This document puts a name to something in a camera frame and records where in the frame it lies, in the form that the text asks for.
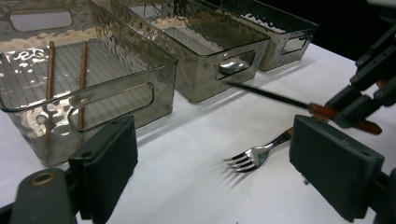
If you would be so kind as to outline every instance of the white table surface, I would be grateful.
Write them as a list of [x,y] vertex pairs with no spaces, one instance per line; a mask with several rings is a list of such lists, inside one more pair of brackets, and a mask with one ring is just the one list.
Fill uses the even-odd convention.
[[[299,62],[259,71],[248,83],[323,105],[355,72],[353,61],[311,44]],[[369,117],[382,127],[380,135],[343,130],[386,157],[382,171],[387,175],[396,167],[395,109],[383,107]],[[312,185],[303,183],[289,161],[288,145],[274,150],[269,161],[249,175],[232,173],[223,161],[272,140],[292,125],[296,114],[309,116],[297,107],[236,88],[198,105],[176,91],[172,114],[136,131],[139,163],[108,223],[348,223]],[[26,176],[45,167],[4,112],[0,124],[4,206],[14,202]],[[371,224],[374,217],[369,209],[354,223]],[[91,223],[78,217],[78,223],[86,222]]]

